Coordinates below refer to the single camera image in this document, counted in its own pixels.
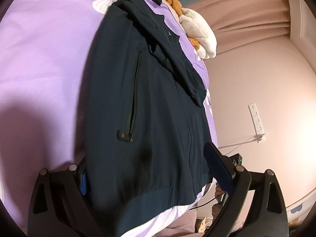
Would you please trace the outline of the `person's right hand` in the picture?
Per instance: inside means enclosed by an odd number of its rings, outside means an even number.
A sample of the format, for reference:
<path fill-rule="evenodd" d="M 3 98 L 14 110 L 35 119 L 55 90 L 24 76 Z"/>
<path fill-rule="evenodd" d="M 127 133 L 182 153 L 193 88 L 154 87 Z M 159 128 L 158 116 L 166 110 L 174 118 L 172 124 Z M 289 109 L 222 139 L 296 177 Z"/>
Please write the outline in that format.
<path fill-rule="evenodd" d="M 220 185 L 218 184 L 218 182 L 215 185 L 215 198 L 216 199 L 220 199 L 220 197 L 224 194 L 224 191 L 222 190 L 222 188 L 220 187 Z"/>

